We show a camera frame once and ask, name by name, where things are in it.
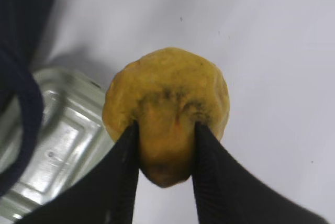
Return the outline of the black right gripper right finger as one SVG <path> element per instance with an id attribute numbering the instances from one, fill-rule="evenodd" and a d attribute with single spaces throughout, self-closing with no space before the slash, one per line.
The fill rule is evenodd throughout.
<path id="1" fill-rule="evenodd" d="M 195 138 L 192 181 L 199 223 L 327 223 L 249 173 L 207 125 L 196 123 Z"/>

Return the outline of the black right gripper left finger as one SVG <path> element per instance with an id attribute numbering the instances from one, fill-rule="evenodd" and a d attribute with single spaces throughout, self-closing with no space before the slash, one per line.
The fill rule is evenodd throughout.
<path id="1" fill-rule="evenodd" d="M 137 122 L 75 185 L 18 223 L 132 223 L 139 175 Z"/>

